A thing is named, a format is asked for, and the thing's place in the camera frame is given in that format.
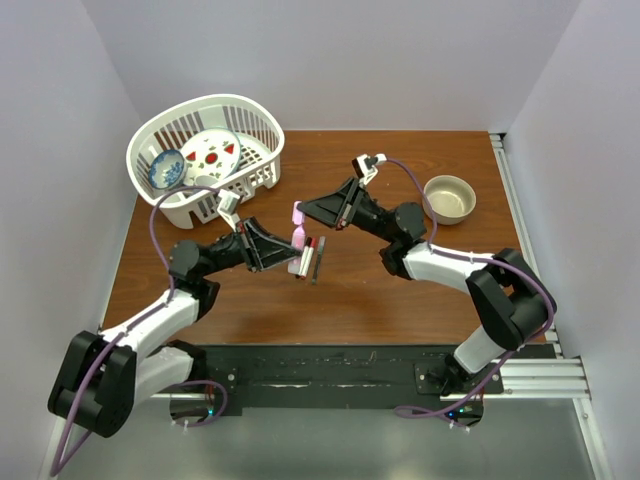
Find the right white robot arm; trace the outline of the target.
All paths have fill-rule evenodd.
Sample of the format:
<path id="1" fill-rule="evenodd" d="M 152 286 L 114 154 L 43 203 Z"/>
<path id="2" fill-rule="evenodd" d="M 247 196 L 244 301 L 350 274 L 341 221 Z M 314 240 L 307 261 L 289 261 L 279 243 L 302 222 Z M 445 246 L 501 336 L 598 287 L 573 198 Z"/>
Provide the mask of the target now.
<path id="1" fill-rule="evenodd" d="M 406 280 L 428 281 L 470 296 L 479 327 L 445 359 L 442 387 L 469 392 L 494 359 L 518 350 L 549 326 L 557 305 L 520 252 L 472 254 L 428 243 L 420 205 L 388 210 L 354 178 L 337 191 L 298 205 L 299 210 L 335 230 L 354 225 L 387 242 L 379 255 L 387 272 Z"/>

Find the white black marker pen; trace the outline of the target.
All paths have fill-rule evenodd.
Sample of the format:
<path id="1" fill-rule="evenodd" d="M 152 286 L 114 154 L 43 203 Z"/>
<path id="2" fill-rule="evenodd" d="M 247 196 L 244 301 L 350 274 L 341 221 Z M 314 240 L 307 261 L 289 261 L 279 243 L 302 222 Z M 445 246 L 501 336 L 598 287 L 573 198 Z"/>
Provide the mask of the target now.
<path id="1" fill-rule="evenodd" d="M 306 246 L 305 250 L 303 252 L 303 256 L 301 258 L 300 270 L 299 270 L 298 274 L 296 275 L 297 278 L 305 278 L 306 277 L 312 253 L 313 253 L 312 245 Z"/>

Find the green gel pen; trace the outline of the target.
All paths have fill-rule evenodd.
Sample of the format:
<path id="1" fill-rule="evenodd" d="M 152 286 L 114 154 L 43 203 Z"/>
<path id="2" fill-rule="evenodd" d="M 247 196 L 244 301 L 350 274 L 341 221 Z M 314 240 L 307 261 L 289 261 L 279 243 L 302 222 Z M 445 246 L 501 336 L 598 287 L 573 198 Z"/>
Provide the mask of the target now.
<path id="1" fill-rule="evenodd" d="M 316 254 L 316 259 L 315 259 L 315 264 L 313 269 L 313 275 L 311 280 L 312 285 L 316 285 L 318 282 L 319 269 L 320 269 L 323 253 L 324 253 L 324 247 L 319 247 L 318 252 Z"/>

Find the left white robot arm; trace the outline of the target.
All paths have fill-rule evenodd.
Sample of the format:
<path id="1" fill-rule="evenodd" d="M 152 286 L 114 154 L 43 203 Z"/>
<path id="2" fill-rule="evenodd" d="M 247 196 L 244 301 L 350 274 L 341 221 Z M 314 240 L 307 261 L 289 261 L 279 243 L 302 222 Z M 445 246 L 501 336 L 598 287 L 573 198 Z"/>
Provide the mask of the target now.
<path id="1" fill-rule="evenodd" d="M 204 353 L 169 339 L 212 309 L 220 285 L 209 275 L 240 265 L 261 272 L 301 254 L 253 217 L 212 244 L 176 243 L 169 256 L 173 285 L 158 300 L 116 327 L 72 338 L 49 395 L 49 412 L 109 438 L 150 396 L 174 384 L 185 392 L 200 390 L 207 380 Z"/>

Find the pink highlighter pen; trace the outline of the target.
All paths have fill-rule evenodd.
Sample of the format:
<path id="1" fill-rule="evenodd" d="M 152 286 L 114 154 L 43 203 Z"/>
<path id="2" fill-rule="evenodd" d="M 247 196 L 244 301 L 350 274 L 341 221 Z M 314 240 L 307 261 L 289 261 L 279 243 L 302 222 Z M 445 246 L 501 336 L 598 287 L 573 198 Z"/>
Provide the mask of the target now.
<path id="1" fill-rule="evenodd" d="M 293 231 L 291 245 L 298 250 L 299 255 L 288 263 L 289 274 L 298 275 L 301 266 L 302 253 L 306 243 L 306 232 L 303 224 L 297 225 Z"/>

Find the purple highlighter cap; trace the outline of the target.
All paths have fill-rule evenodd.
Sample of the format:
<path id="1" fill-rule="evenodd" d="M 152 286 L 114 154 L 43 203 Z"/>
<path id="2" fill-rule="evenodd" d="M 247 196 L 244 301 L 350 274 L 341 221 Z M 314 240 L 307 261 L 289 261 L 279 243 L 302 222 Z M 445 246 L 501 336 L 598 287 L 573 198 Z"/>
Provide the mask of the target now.
<path id="1" fill-rule="evenodd" d="M 305 222 L 305 214 L 299 209 L 300 201 L 293 203 L 292 222 L 295 226 L 302 226 Z"/>

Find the white red marker pen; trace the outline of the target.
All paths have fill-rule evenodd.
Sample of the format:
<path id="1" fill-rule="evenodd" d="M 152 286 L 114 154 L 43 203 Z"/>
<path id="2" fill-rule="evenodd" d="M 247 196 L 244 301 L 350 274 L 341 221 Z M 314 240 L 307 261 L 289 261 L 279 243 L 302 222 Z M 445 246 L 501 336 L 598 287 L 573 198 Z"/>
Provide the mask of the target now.
<path id="1" fill-rule="evenodd" d="M 309 270 L 310 270 L 310 266 L 311 266 L 311 262 L 312 262 L 312 259 L 313 259 L 314 254 L 315 254 L 315 251 L 316 251 L 316 248 L 315 248 L 315 249 L 313 249 L 313 253 L 312 253 L 312 256 L 311 256 L 311 260 L 310 260 L 310 262 L 309 262 L 309 267 L 308 267 L 308 271 L 307 271 L 307 275 L 306 275 L 306 277 L 308 276 L 308 273 L 309 273 Z"/>

